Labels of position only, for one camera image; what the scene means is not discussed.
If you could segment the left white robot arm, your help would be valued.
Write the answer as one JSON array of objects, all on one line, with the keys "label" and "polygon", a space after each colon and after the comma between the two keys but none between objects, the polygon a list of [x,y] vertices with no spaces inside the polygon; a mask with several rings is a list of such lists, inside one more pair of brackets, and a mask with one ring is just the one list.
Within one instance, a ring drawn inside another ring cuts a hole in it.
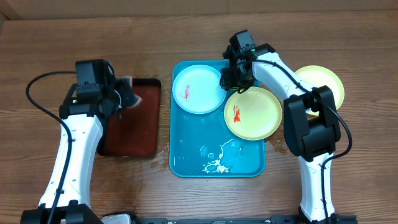
[{"label": "left white robot arm", "polygon": [[95,154],[104,146],[108,118],[140,102],[132,79],[116,78],[105,59],[77,61],[72,84],[55,115],[25,93],[39,110],[60,123],[61,135],[52,176],[36,209],[25,210],[21,223],[103,223],[91,209],[90,182]]}]

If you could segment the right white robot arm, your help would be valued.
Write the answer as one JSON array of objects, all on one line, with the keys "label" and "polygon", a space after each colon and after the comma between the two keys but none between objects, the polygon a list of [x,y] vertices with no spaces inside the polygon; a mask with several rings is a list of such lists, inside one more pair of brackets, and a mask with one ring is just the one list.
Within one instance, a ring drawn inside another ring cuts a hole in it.
[{"label": "right white robot arm", "polygon": [[302,201],[298,222],[340,223],[330,193],[330,169],[339,122],[333,92],[302,80],[280,59],[269,44],[256,45],[243,30],[230,40],[223,58],[220,86],[244,93],[254,82],[265,84],[284,106],[284,139],[298,157],[302,182]]}]

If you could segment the green plate with ketchup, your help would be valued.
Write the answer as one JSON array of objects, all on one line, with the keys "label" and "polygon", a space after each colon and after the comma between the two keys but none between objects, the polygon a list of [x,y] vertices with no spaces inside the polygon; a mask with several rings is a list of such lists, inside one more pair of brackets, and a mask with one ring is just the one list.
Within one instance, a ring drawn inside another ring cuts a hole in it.
[{"label": "green plate with ketchup", "polygon": [[250,141],[268,138],[280,126],[282,108],[270,91],[250,87],[242,94],[233,93],[224,107],[224,120],[236,136]]}]

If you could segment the light blue plate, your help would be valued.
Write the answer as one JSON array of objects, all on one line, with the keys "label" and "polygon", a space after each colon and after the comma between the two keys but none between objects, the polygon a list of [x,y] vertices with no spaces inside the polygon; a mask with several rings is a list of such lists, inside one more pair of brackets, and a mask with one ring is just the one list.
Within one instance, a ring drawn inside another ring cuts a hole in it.
[{"label": "light blue plate", "polygon": [[206,114],[217,109],[226,98],[220,87],[221,73],[209,65],[191,65],[179,72],[172,84],[172,94],[183,110]]}]

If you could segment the dark green scrub sponge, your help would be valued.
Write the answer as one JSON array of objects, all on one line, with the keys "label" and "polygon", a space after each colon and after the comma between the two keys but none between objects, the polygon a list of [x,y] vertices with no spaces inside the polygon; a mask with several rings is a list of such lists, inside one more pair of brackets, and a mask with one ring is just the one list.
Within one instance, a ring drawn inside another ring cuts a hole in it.
[{"label": "dark green scrub sponge", "polygon": [[122,109],[137,107],[142,101],[142,98],[136,95],[132,89],[132,77],[120,78],[119,85]]}]

